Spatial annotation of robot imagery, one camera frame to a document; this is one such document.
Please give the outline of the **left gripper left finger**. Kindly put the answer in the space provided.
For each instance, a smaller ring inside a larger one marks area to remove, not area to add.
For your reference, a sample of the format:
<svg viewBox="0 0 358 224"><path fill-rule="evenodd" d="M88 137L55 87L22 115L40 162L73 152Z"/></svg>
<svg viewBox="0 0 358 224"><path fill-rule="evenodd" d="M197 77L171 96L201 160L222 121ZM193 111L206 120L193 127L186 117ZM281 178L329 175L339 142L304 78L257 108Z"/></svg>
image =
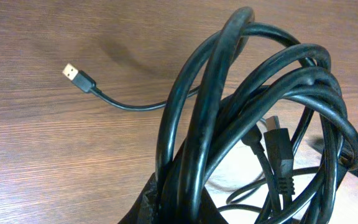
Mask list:
<svg viewBox="0 0 358 224"><path fill-rule="evenodd" d="M158 223L157 195L157 182L155 179L149 179L131 209L118 224Z"/></svg>

